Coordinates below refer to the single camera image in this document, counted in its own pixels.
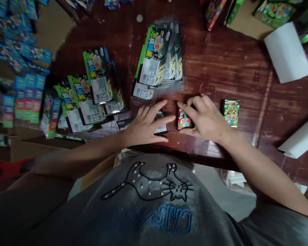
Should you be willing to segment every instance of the cardboard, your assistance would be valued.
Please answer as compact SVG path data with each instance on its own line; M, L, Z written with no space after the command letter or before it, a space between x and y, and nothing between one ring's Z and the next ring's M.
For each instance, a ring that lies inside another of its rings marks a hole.
M274 29L254 18L253 14L259 8L260 3L261 1L244 0L233 23L227 24L227 27L257 40L264 40Z
M76 23L56 1L49 1L47 7L39 5L39 21L35 23L38 42L34 46L50 50L52 61L55 61L58 50L75 26ZM34 63L50 67L50 64L41 61Z

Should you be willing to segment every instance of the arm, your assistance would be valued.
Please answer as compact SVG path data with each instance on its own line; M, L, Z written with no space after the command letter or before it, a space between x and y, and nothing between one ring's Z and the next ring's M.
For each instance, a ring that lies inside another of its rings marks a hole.
M181 134L212 140L223 146L232 156L246 180L256 189L279 204L308 217L308 200L290 178L268 157L248 143L243 134L231 128L210 98L190 98L186 104L178 102L195 123L194 129L182 129Z
M78 178L86 175L108 156L124 148L132 145L168 142L165 137L153 135L157 128L176 118L175 116L169 116L153 122L157 112L166 103L167 101L164 100L153 107L141 107L137 117L127 129L67 151L56 160L36 166L10 186L9 189L31 186L41 179L48 182L60 180L63 183L70 183L70 190Z

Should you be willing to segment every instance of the white label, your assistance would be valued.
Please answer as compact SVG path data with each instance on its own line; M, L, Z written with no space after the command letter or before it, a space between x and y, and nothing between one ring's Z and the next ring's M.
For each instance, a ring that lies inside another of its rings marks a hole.
M87 131L93 127L93 125L83 125L81 116L77 109L67 111L67 116L73 133Z
M165 62L165 69L163 73L163 80L171 79L171 53L167 54L167 59Z
M146 59L144 60L143 67L141 69L139 82L147 85L158 85L157 73L160 66L160 61Z
M123 110L124 106L122 105L121 102L110 102L110 103L108 102L105 104L105 108L107 114L114 114Z
M94 105L91 100L80 102L80 108L86 124L100 122L106 118L103 106Z
M167 124L164 124L160 128L156 129L154 133L166 132L167 130Z
M44 135L46 137L48 137L48 133L49 133L49 118L47 117L47 115L44 113L42 115L42 120L41 120L41 130L43 131Z
M61 116L59 117L57 128L58 129L68 128L67 121L66 121L66 119L65 119L63 114L61 114Z
M151 100L153 98L154 89L148 89L147 85L137 83L134 86L133 95L142 99Z
M105 76L92 80L91 86L96 104L102 104L110 101L110 93L107 88Z

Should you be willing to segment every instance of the left hand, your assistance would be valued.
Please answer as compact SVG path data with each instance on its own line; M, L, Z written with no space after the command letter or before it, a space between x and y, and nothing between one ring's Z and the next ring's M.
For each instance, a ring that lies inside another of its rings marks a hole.
M142 106L139 108L137 117L133 120L127 129L121 131L125 141L125 146L129 147L133 145L169 141L165 137L154 135L156 129L176 119L176 116L172 115L154 121L158 111L166 104L167 100L163 100L151 107Z

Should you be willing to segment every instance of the right hand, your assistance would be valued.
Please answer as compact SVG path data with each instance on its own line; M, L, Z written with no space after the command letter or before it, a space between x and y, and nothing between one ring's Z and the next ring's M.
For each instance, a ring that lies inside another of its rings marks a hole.
M237 134L237 131L226 122L207 95L201 94L201 97L191 97L187 104L177 102L177 105L188 114L195 124L195 128L180 130L181 134L211 140L222 146L229 142L232 135Z

